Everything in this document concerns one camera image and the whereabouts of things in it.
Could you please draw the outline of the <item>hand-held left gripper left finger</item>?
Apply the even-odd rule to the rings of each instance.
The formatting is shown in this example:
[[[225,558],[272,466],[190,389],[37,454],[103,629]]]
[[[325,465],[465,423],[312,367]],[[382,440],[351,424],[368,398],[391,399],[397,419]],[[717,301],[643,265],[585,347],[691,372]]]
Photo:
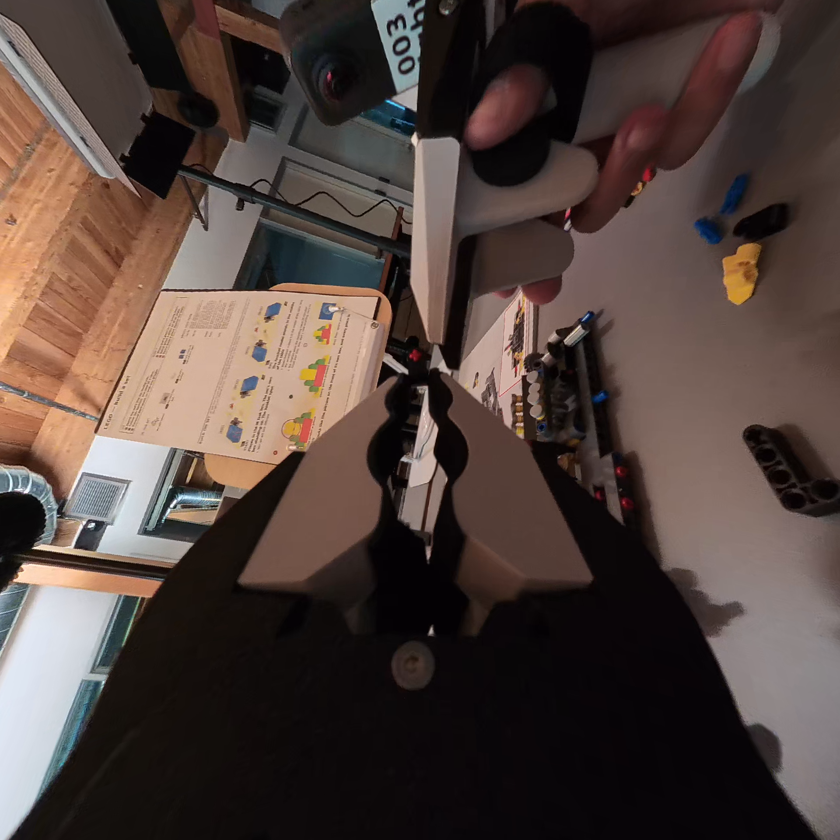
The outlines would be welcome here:
[[[329,604],[355,634],[386,628],[404,526],[381,436],[403,385],[402,376],[388,379],[309,445],[238,575],[238,594]]]

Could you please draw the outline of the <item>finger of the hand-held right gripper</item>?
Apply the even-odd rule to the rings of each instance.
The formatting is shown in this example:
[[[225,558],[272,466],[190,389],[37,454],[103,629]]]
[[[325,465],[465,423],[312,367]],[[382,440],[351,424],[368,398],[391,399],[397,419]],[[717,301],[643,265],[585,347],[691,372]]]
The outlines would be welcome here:
[[[411,287],[427,340],[445,341],[452,266],[460,144],[416,136]]]
[[[468,236],[460,241],[448,275],[444,336],[438,346],[450,370],[459,369],[463,356],[477,240],[477,236]]]

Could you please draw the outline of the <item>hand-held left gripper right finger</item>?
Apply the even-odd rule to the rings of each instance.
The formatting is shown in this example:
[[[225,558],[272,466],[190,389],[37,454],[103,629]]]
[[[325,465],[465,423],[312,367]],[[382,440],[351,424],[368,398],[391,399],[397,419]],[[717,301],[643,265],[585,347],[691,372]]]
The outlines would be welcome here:
[[[528,444],[449,374],[432,371],[434,455],[446,477],[430,571],[438,635],[477,635],[495,606],[582,591],[594,578]]]

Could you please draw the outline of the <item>lego instruction booklet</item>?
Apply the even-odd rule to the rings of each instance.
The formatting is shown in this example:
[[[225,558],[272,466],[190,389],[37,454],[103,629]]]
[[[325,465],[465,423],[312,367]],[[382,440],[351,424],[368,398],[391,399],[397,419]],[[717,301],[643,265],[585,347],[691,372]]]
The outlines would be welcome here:
[[[538,307],[522,293],[463,359],[458,381],[483,407],[523,436],[525,360],[537,349]]]

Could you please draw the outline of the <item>lego car chassis model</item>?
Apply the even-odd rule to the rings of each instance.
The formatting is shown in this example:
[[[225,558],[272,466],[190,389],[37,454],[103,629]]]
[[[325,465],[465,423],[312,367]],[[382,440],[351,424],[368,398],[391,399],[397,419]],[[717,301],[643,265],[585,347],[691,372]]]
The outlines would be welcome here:
[[[634,466],[617,446],[596,322],[597,315],[587,311],[555,330],[543,348],[519,354],[520,394],[511,402],[511,427],[530,445],[550,446],[563,472],[639,533]]]

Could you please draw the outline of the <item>black angled lego beam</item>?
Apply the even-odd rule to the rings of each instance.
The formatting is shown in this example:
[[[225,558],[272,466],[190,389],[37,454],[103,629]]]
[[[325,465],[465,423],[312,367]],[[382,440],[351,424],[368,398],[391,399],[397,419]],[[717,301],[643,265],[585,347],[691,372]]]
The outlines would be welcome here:
[[[810,518],[839,512],[838,480],[814,478],[779,429],[750,425],[742,440],[783,509]]]

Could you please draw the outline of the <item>small yellow lego connector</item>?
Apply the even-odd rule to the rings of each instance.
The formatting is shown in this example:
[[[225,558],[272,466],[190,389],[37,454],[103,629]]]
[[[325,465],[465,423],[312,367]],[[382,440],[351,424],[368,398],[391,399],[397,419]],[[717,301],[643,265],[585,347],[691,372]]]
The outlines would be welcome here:
[[[753,296],[759,278],[761,253],[761,244],[747,243],[739,246],[734,255],[721,261],[722,283],[731,304],[740,306]]]

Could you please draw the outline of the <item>person's right hand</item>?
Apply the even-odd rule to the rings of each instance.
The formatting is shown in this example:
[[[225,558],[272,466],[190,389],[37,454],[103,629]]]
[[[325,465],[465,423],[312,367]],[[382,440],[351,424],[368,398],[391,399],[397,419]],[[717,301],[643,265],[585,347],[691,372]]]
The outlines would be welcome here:
[[[646,169],[673,171],[701,148],[735,98],[762,34],[766,15],[782,1],[561,1],[589,26],[599,47],[723,16],[726,20],[692,67],[673,108],[647,104],[631,112],[614,135],[589,148],[600,178],[583,203],[570,212],[572,228],[594,234],[618,215]],[[472,151],[491,149],[518,133],[541,110],[550,89],[535,66],[502,72],[473,109],[465,128]]]

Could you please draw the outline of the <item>wooden instruction board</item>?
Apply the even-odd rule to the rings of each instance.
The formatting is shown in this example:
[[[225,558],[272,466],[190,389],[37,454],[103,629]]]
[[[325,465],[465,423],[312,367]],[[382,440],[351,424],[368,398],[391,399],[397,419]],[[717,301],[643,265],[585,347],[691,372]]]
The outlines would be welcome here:
[[[369,288],[163,290],[96,433],[197,452],[249,490],[373,392],[391,324]]]

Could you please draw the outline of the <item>metal vent grille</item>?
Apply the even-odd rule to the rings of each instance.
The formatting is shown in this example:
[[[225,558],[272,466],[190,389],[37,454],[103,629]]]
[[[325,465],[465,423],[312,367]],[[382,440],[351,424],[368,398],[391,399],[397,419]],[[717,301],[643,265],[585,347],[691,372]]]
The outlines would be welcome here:
[[[61,516],[111,526],[119,516],[131,481],[83,471],[62,508]]]

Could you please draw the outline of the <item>white ceiling appliance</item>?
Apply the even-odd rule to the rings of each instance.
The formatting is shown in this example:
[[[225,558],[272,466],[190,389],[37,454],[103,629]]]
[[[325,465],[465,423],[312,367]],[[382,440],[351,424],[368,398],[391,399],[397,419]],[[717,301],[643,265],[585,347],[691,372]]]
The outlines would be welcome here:
[[[2,1],[2,64],[87,168],[123,170],[153,99],[104,1]]]

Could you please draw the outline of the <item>silver air duct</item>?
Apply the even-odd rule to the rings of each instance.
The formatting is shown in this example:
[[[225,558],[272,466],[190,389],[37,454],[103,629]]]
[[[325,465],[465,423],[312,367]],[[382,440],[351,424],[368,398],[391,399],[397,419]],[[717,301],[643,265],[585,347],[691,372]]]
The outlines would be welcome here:
[[[1,466],[1,649],[5,649],[28,594],[15,583],[21,563],[14,557],[56,535],[58,505],[51,486],[30,469]]]

